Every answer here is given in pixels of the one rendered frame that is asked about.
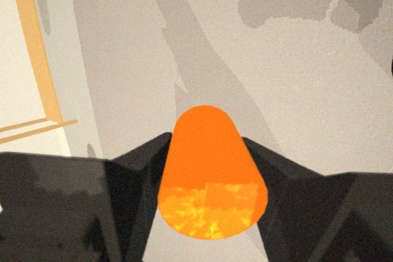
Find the orange knob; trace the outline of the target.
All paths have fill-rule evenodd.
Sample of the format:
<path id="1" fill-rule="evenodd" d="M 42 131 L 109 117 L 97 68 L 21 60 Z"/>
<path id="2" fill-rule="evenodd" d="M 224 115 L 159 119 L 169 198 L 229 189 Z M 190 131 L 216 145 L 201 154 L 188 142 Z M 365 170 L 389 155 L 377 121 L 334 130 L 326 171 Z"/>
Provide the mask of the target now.
<path id="1" fill-rule="evenodd" d="M 232 119 L 200 105 L 177 120 L 158 196 L 162 218 L 197 239 L 223 239 L 264 213 L 267 189 Z"/>

